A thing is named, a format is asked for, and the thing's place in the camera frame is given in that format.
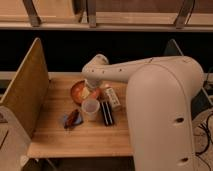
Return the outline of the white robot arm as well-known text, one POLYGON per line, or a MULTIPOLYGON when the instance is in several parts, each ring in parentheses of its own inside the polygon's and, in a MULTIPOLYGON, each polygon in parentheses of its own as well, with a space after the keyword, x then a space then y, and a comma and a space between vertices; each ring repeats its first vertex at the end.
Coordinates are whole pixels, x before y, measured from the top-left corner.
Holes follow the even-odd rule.
POLYGON ((187 56, 112 64, 103 55, 82 69, 94 89, 102 80, 127 84, 126 113, 136 171, 194 171, 191 100, 203 86, 200 64, 187 56))

